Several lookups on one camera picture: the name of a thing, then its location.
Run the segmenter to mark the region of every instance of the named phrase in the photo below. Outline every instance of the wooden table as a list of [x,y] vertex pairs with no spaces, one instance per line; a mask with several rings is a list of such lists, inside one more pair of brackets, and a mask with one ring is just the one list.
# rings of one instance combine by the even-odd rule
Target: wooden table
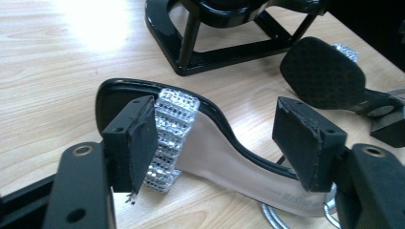
[[[303,14],[269,9],[288,31]],[[186,11],[173,20],[184,27]],[[318,17],[306,35],[359,53],[367,88],[388,91],[405,75],[333,16]],[[254,24],[218,31],[202,26],[199,51],[266,39]],[[275,161],[271,139],[277,96],[296,97],[280,75],[283,54],[188,77],[177,76],[146,29],[144,0],[6,0],[0,5],[0,194],[55,173],[60,155],[96,130],[98,86],[113,77],[178,86],[215,102],[249,150]],[[405,150],[369,136],[371,121],[345,111],[319,111],[349,134],[347,146],[370,143],[405,161]],[[142,188],[135,206],[115,195],[119,228],[267,228],[260,203],[184,173],[168,194]],[[280,212],[291,228],[328,228],[325,219]]]

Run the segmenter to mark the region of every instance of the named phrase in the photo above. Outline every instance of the metal ring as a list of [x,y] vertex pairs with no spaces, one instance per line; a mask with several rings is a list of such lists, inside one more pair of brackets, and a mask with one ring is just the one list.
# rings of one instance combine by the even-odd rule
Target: metal ring
[[273,207],[262,203],[262,210],[265,217],[274,229],[289,229],[289,227],[277,216]]
[[91,146],[91,145],[82,145],[82,146],[79,146],[79,147],[75,148],[72,151],[72,154],[74,156],[85,156],[85,155],[88,155],[89,153],[91,153],[92,151],[93,151],[93,146]]
[[325,214],[325,218],[330,222],[330,224],[332,224],[334,227],[339,228],[340,229],[340,222],[335,219],[331,214],[330,214],[330,206],[329,204],[333,202],[334,205],[334,199],[331,200],[328,203],[324,203],[324,214]]
[[370,156],[375,156],[375,157],[384,157],[385,156],[385,153],[383,151],[370,147],[370,146],[363,147],[363,152]]

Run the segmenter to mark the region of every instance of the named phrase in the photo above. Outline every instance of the high heel sandal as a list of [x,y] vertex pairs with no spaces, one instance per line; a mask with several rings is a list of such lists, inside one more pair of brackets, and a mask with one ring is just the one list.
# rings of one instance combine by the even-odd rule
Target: high heel sandal
[[250,152],[233,134],[221,110],[201,95],[155,82],[110,79],[100,86],[96,97],[98,129],[102,132],[129,101],[146,95],[159,99],[163,89],[190,94],[200,101],[193,127],[177,159],[177,170],[205,177],[298,216],[324,216],[326,193],[305,191],[291,168]]
[[304,102],[325,110],[348,110],[373,121],[371,135],[405,147],[405,99],[366,88],[366,76],[352,61],[315,37],[306,37],[284,57],[280,71]]

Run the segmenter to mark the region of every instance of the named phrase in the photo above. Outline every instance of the black holder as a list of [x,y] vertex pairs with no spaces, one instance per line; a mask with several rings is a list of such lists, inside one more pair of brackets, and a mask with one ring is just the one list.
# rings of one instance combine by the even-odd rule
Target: black holder
[[373,120],[370,135],[393,147],[405,147],[405,106]]
[[158,148],[154,105],[133,99],[103,141],[70,147],[55,175],[0,198],[0,228],[117,228],[112,191],[137,195]]
[[405,169],[394,154],[347,134],[307,104],[279,97],[273,139],[311,192],[337,187],[341,228],[403,228]]
[[[265,1],[264,3],[262,1],[262,5],[251,6],[252,3],[248,7],[240,6],[224,10],[216,5],[207,6],[212,3],[206,1],[181,0],[190,12],[184,37],[182,37],[169,18],[169,11],[177,2],[178,0],[147,0],[145,19],[149,31],[157,40],[173,70],[181,76],[286,52],[303,36],[316,16],[326,12],[324,1],[312,3],[300,0]],[[306,12],[308,16],[296,32],[290,35],[264,10],[270,3],[273,6]],[[194,51],[201,22],[215,28],[230,28],[251,20],[254,20],[270,37],[269,40],[209,52]]]

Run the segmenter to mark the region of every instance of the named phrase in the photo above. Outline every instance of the black rubber pad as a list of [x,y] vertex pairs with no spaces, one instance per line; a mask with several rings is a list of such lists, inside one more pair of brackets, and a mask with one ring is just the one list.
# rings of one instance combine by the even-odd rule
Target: black rubber pad
[[348,109],[364,101],[363,72],[320,39],[300,40],[288,51],[280,70],[289,86],[312,107]]
[[347,135],[307,104],[278,98],[272,137],[305,190],[330,190],[330,167],[343,152]]

